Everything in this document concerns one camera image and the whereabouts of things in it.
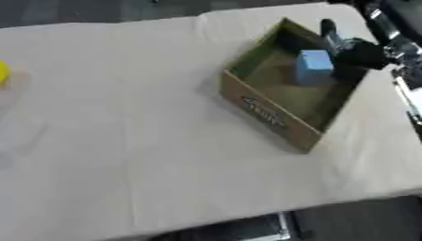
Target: cardboard box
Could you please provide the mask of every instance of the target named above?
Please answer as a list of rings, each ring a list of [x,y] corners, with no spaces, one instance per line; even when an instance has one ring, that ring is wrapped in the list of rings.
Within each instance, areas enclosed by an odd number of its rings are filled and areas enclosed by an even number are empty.
[[[295,83],[302,49],[323,49],[320,37],[283,19],[222,74],[220,93],[309,152],[347,101],[365,70],[334,63],[330,79],[316,86]]]

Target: floor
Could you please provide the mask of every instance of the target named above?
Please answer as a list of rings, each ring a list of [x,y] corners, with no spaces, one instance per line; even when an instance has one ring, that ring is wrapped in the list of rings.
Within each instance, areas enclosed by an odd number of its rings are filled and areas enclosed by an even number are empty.
[[[118,23],[316,0],[0,0],[0,27],[53,23]]]
[[[0,0],[0,27],[119,23],[310,1],[314,0]],[[289,219],[289,228],[300,228],[295,235],[310,241],[416,241],[422,232],[421,206],[418,198],[404,197],[311,208],[295,212],[297,222]],[[277,233],[278,220],[277,215],[246,218],[167,233],[154,241],[245,240]]]
[[[418,241],[422,233],[422,205],[416,197],[360,201],[295,212],[300,233],[290,241]],[[152,241],[278,241],[277,215],[246,218],[206,227],[167,233]]]

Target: yellow object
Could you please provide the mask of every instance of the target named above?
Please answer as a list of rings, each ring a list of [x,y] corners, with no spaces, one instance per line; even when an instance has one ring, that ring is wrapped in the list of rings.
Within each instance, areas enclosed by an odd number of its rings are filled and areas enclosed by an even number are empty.
[[[8,65],[4,61],[0,61],[0,84],[5,83],[9,74],[10,69],[8,68]]]

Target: table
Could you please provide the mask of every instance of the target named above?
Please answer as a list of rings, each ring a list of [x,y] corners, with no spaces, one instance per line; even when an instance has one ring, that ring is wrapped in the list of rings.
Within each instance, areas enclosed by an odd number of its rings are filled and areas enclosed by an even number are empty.
[[[155,234],[418,190],[420,143],[386,72],[308,155],[219,97],[221,68],[282,17],[372,39],[354,9],[326,4],[0,30],[0,240]]]

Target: blue cube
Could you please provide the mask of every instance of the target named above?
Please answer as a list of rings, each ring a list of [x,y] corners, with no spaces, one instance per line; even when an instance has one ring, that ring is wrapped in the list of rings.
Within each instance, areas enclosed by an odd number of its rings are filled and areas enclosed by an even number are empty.
[[[296,62],[296,82],[315,85],[329,80],[334,66],[325,50],[302,50]]]

